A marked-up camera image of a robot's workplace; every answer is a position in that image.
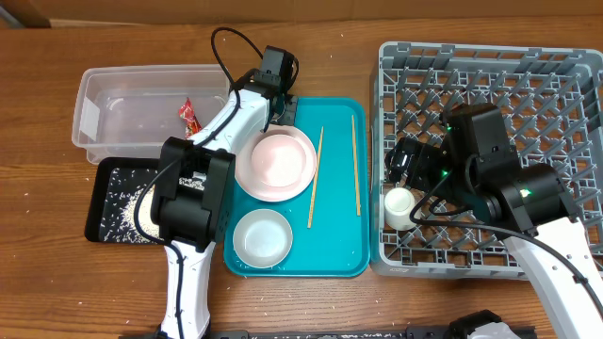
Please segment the grey metal bowl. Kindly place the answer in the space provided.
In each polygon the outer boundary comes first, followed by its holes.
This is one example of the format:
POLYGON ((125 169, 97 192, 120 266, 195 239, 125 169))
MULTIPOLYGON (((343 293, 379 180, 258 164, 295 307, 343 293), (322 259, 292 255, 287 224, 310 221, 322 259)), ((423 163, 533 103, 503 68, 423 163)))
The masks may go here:
POLYGON ((247 213, 237 223, 233 234, 233 247, 238 258, 245 265, 258 269, 280 264, 289 254, 292 243, 289 222, 270 209, 247 213))

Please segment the white cup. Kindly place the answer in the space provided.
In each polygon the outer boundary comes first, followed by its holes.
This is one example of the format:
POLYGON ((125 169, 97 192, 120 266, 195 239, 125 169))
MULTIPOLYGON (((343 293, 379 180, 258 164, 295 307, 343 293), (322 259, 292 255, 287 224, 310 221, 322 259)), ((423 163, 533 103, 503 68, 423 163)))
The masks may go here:
POLYGON ((416 226, 410 219, 410 214, 416 206, 414 194, 403 187, 389 190, 384 197, 385 223, 397 231, 408 231, 416 226))

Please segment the wooden chopstick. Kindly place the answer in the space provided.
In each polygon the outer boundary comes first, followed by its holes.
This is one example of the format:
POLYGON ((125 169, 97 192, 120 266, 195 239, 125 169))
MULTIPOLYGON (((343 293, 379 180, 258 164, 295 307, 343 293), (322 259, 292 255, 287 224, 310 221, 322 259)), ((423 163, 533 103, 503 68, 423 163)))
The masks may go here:
POLYGON ((317 189, 318 189, 318 175, 319 175, 319 168, 320 168, 320 162, 321 162, 323 138, 324 138, 324 126, 321 127, 320 136, 319 136, 318 151, 317 151, 317 165, 316 165, 316 170, 315 170, 315 175, 314 175, 314 180, 313 180, 313 188, 312 188, 312 195, 311 195, 311 201, 310 201, 307 229, 312 228, 313 217, 314 217, 314 212, 315 212, 316 195, 317 195, 317 189))
POLYGON ((354 170, 354 190, 355 190, 355 205, 356 215, 361 217, 361 200, 360 200, 360 186, 359 186, 359 172, 358 172, 358 160, 357 160, 357 136, 355 127, 355 117, 351 115, 351 142, 352 142, 352 160, 354 170))

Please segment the rice and food leftovers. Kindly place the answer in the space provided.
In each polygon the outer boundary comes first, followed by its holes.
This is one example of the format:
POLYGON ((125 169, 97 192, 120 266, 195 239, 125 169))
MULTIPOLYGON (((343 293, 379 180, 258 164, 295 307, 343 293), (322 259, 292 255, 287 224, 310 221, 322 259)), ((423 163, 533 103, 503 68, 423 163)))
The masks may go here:
POLYGON ((99 226, 99 239, 108 243, 149 244, 134 222, 135 207, 156 169, 115 168, 110 172, 99 226))

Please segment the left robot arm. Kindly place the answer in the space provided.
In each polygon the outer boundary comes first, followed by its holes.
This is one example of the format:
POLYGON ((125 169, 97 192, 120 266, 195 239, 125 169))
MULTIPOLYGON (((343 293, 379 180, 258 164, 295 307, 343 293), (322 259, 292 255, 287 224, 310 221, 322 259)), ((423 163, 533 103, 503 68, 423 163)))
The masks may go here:
POLYGON ((232 212, 236 153, 285 113, 298 67, 291 53, 267 47, 260 67, 233 83, 228 102, 201 132, 164 143, 150 185, 150 218, 169 265, 159 337, 202 338, 208 332, 211 258, 232 212))

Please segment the red snack wrapper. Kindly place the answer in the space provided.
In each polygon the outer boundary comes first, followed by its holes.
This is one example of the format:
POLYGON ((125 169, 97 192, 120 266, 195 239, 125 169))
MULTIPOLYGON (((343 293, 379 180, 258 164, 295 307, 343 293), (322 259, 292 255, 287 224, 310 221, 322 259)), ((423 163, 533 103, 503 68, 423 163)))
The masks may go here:
POLYGON ((189 98, 180 107, 178 115, 185 123, 185 138, 192 137, 199 133, 203 128, 195 115, 195 110, 189 98))

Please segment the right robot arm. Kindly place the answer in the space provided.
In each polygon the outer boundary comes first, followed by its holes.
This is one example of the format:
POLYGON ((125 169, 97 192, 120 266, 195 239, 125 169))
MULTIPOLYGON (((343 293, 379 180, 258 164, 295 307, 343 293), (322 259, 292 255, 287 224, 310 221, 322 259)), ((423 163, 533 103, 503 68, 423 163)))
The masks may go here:
POLYGON ((602 278, 579 207, 554 168, 522 167, 492 104, 444 112, 436 147, 401 138, 385 156, 393 183, 423 192, 414 225, 489 231, 524 270, 561 338, 602 335, 602 278))

